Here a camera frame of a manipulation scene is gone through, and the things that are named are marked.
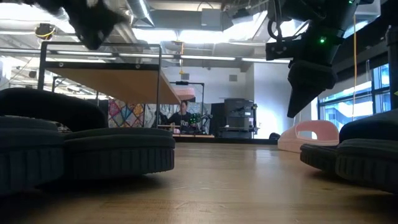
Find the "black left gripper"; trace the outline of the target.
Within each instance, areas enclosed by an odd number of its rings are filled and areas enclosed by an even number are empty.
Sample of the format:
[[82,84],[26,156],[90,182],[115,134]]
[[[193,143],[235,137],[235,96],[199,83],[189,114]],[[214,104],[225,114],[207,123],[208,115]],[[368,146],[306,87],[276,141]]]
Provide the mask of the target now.
[[[114,26],[125,22],[125,16],[112,10],[103,0],[23,0],[24,4],[39,6],[51,14],[56,14],[61,8],[67,13],[86,14],[95,12],[106,14],[101,18],[99,30],[103,35],[109,35]],[[70,24],[75,30],[75,35],[80,42],[89,50],[97,50],[102,40],[98,29],[90,26],[90,22],[76,14],[70,14]]]

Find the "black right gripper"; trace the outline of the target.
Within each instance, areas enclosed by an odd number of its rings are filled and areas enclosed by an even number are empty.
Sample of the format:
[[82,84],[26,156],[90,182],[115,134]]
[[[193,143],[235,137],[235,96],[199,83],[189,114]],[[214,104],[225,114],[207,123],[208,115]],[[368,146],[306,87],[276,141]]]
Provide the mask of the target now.
[[309,27],[292,39],[298,41],[298,47],[289,63],[289,118],[300,113],[320,93],[334,87],[337,75],[331,66],[344,42],[344,34],[344,29]]

